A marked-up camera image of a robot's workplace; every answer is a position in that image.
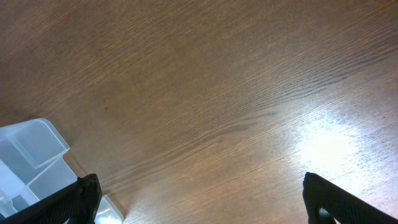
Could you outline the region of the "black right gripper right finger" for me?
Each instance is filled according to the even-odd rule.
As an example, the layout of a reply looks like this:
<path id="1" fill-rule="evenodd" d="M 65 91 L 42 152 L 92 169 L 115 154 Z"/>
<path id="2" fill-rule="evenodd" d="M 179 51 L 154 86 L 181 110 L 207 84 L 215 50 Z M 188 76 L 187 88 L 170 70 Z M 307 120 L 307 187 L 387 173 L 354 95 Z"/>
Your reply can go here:
<path id="1" fill-rule="evenodd" d="M 311 172 L 303 180 L 309 223 L 397 223 L 397 219 Z"/>

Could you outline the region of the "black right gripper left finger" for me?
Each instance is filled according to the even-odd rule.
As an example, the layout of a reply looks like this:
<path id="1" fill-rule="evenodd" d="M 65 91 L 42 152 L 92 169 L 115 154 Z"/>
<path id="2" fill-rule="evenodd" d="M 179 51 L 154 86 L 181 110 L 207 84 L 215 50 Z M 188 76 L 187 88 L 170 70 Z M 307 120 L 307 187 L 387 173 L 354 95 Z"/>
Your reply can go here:
<path id="1" fill-rule="evenodd" d="M 1 220 L 1 224 L 94 224 L 101 197 L 102 191 L 97 175 L 88 174 Z"/>

